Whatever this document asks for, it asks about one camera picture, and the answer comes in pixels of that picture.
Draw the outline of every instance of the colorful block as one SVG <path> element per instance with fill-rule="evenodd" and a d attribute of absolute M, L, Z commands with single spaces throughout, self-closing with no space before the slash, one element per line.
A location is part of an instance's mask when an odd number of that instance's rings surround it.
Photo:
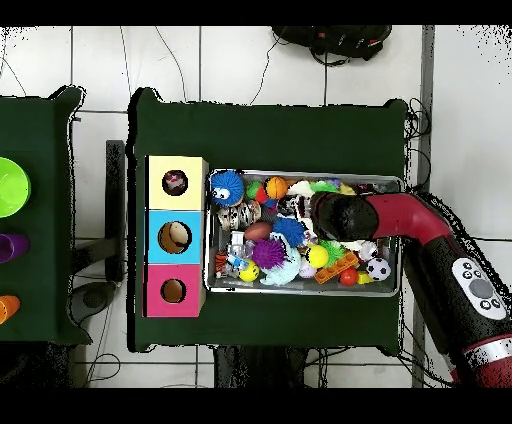
<path fill-rule="evenodd" d="M 205 206 L 205 182 L 208 174 L 208 163 L 203 158 L 185 156 L 149 156 L 148 157 L 148 201 L 149 209 L 200 211 Z M 170 171 L 181 171 L 186 181 L 186 190 L 179 195 L 171 195 L 172 189 L 180 192 L 169 179 L 164 184 L 164 176 Z"/>
<path fill-rule="evenodd" d="M 206 297 L 201 267 L 202 265 L 148 265 L 147 316 L 198 317 Z M 179 280 L 185 287 L 184 296 L 179 303 L 169 303 L 162 296 L 162 287 L 171 279 Z"/>
<path fill-rule="evenodd" d="M 160 230 L 165 224 L 178 222 L 188 230 L 188 247 L 181 253 L 167 253 L 159 244 Z M 197 265 L 203 260 L 204 212 L 149 211 L 149 264 Z"/>

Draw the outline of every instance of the orange ball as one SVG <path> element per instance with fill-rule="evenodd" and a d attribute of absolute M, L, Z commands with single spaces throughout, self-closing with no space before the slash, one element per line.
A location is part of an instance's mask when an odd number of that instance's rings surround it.
<path fill-rule="evenodd" d="M 286 196 L 288 184 L 281 177 L 272 177 L 266 181 L 265 191 L 271 199 L 281 199 Z"/>

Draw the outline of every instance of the round hole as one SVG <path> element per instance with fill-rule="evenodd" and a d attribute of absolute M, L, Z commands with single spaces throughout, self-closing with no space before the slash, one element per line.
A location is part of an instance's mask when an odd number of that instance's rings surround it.
<path fill-rule="evenodd" d="M 187 176 L 179 169 L 168 171 L 162 178 L 162 188 L 169 196 L 181 196 L 188 188 Z"/>
<path fill-rule="evenodd" d="M 185 299 L 187 288 L 183 281 L 171 278 L 162 284 L 162 298 L 169 303 L 180 303 Z"/>
<path fill-rule="evenodd" d="M 183 253 L 192 242 L 192 231 L 183 222 L 167 222 L 158 232 L 158 244 L 167 253 Z"/>

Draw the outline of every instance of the blue spiky ball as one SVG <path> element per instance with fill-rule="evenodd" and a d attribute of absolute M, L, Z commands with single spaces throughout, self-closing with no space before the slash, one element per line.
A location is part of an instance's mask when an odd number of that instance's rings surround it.
<path fill-rule="evenodd" d="M 212 199 L 223 208 L 239 204 L 244 197 L 244 182 L 235 171 L 219 171 L 211 180 Z"/>

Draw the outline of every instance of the green table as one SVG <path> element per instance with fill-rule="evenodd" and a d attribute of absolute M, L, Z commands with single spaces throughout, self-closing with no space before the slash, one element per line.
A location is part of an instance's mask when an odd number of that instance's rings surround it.
<path fill-rule="evenodd" d="M 391 298 L 207 293 L 199 318 L 144 318 L 144 157 L 201 156 L 213 168 L 404 176 L 406 104 L 385 107 L 163 103 L 139 89 L 129 107 L 129 347 L 163 345 L 381 346 L 397 353 L 399 293 Z"/>
<path fill-rule="evenodd" d="M 21 300 L 20 310 L 0 325 L 0 341 L 90 341 L 67 313 L 72 259 L 68 127 L 81 97 L 77 88 L 63 88 L 49 99 L 0 97 L 0 156 L 20 164 L 32 184 L 25 207 L 0 219 L 0 232 L 30 239 L 25 255 L 0 265 L 0 294 Z"/>

